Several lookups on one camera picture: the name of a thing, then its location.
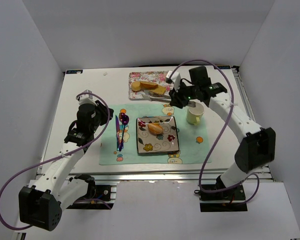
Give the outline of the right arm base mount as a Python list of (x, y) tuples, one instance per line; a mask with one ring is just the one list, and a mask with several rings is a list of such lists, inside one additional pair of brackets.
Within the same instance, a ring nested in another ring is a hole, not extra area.
[(245, 203), (246, 195), (242, 185), (216, 193), (206, 193), (200, 189), (196, 189), (194, 190), (194, 194), (199, 197), (200, 211), (202, 213), (248, 211), (247, 204)]

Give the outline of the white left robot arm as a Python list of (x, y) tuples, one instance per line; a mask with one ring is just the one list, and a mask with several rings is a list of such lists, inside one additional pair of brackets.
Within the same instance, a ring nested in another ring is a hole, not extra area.
[(64, 139), (59, 156), (31, 186), (18, 194), (19, 218), (22, 223), (47, 231), (59, 224), (62, 213), (79, 198), (92, 198), (95, 179), (87, 174), (75, 176), (68, 185), (66, 178), (85, 155), (98, 127), (107, 127), (114, 111), (100, 100), (79, 96), (79, 107)]

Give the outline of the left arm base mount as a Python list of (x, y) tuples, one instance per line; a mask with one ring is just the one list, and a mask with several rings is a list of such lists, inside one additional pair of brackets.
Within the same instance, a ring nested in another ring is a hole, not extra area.
[(111, 185), (96, 184), (93, 176), (79, 174), (68, 179), (58, 197), (63, 210), (111, 210), (111, 190)]

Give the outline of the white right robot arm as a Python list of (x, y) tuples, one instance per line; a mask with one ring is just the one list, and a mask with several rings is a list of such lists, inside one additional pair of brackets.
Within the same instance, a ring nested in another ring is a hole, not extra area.
[(176, 69), (167, 73), (165, 81), (173, 85), (169, 91), (170, 104), (181, 109), (191, 106), (191, 100), (204, 103), (224, 121), (221, 132), (229, 127), (239, 142), (234, 163), (218, 176), (214, 189), (200, 189), (205, 194), (225, 196), (241, 185), (255, 169), (274, 160), (276, 133), (271, 127), (263, 128), (235, 105), (232, 86), (212, 83), (205, 66), (190, 69), (189, 75), (190, 82), (186, 85)]

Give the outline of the small oval bread roll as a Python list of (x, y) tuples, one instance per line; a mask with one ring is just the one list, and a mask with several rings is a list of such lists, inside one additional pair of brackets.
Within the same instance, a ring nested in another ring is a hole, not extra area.
[(147, 127), (148, 131), (153, 135), (160, 135), (164, 132), (163, 127), (158, 123), (149, 123)]

